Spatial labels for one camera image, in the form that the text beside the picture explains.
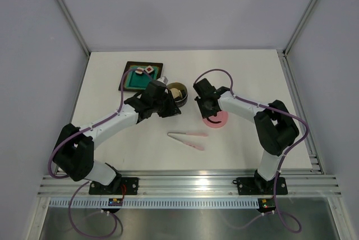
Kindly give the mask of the round cream rice cake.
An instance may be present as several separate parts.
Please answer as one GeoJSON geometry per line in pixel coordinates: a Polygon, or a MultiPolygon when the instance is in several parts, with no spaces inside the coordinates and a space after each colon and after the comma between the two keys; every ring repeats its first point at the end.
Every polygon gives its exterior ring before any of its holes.
{"type": "Polygon", "coordinates": [[[176,88],[171,88],[170,89],[172,96],[174,98],[174,100],[181,100],[182,99],[182,93],[180,90],[176,89],[176,88]]]}

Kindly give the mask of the round steel lunch box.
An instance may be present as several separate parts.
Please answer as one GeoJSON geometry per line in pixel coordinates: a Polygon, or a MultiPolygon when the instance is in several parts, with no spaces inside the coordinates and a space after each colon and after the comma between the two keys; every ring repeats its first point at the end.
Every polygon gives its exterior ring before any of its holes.
{"type": "Polygon", "coordinates": [[[180,82],[173,82],[167,85],[167,88],[171,92],[176,106],[183,107],[187,103],[188,91],[187,87],[180,82]]]}

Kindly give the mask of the pink lunch box lid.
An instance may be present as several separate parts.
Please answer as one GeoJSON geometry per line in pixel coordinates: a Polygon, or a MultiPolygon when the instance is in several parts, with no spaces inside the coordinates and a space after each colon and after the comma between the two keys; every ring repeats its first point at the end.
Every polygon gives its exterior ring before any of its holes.
{"type": "Polygon", "coordinates": [[[222,128],[228,122],[228,113],[225,111],[220,111],[216,116],[204,118],[202,121],[210,128],[222,128]]]}

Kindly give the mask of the steel tongs with pink tips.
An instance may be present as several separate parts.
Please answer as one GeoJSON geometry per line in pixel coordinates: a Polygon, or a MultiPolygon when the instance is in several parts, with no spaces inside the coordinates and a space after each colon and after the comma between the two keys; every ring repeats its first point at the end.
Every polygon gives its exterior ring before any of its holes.
{"type": "Polygon", "coordinates": [[[176,140],[186,146],[189,146],[198,151],[204,151],[204,147],[195,144],[191,140],[188,140],[188,137],[208,137],[207,133],[203,132],[167,132],[167,136],[173,140],[176,140]]]}

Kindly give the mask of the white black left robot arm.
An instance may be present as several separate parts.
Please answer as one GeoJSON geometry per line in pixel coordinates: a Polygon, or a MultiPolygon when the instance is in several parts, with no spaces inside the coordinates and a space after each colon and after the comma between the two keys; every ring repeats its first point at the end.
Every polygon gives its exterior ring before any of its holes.
{"type": "Polygon", "coordinates": [[[83,179],[96,182],[109,194],[121,188],[121,174],[114,167],[94,159],[94,151],[120,131],[139,124],[157,114],[161,118],[179,115],[172,93],[167,89],[167,78],[148,83],[146,89],[126,99],[114,113],[89,124],[62,128],[50,163],[59,166],[77,182],[83,179]]]}

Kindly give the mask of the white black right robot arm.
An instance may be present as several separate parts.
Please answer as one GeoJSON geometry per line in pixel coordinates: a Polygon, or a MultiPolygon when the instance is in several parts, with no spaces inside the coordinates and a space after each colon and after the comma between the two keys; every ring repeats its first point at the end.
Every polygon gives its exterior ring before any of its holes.
{"type": "Polygon", "coordinates": [[[274,178],[283,150],[293,145],[299,136],[299,129],[288,115],[284,103],[275,100],[267,105],[269,109],[263,109],[237,99],[228,87],[216,89],[207,79],[194,83],[193,88],[197,93],[195,101],[204,120],[213,123],[214,117],[227,112],[255,125],[264,152],[259,168],[254,173],[253,183],[259,192],[269,192],[275,185],[274,178]]]}

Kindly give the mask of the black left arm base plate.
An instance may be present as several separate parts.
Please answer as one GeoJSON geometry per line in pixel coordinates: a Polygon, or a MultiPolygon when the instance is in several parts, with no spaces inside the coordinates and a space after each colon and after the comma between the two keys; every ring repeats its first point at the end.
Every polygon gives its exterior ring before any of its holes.
{"type": "Polygon", "coordinates": [[[109,185],[91,182],[90,195],[137,195],[139,179],[136,177],[116,177],[109,185]]]}

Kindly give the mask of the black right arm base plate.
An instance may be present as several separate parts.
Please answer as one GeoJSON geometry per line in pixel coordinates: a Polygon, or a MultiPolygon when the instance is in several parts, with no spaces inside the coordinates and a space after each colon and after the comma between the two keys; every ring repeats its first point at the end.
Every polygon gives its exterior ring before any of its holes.
{"type": "MultiPolygon", "coordinates": [[[[232,181],[237,186],[239,195],[274,195],[274,179],[260,181],[255,177],[238,177],[232,181]]],[[[286,179],[279,177],[276,185],[276,195],[287,195],[286,179]]]]}

